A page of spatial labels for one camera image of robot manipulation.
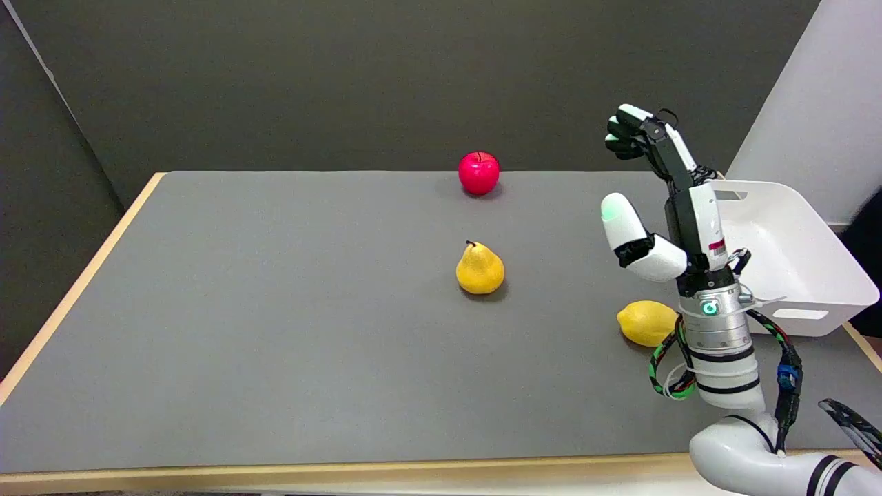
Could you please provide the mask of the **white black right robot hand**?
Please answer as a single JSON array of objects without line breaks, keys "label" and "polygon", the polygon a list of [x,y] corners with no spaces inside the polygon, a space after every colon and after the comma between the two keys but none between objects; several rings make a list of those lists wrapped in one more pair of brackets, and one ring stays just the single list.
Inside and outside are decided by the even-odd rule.
[{"label": "white black right robot hand", "polygon": [[608,194],[601,203],[602,224],[609,248],[620,267],[653,282],[699,277],[715,286],[730,284],[728,251],[717,198],[711,181],[716,173],[697,164],[670,119],[621,104],[607,122],[605,146],[618,159],[646,158],[665,183],[664,214],[670,235],[651,233],[623,194]]}]

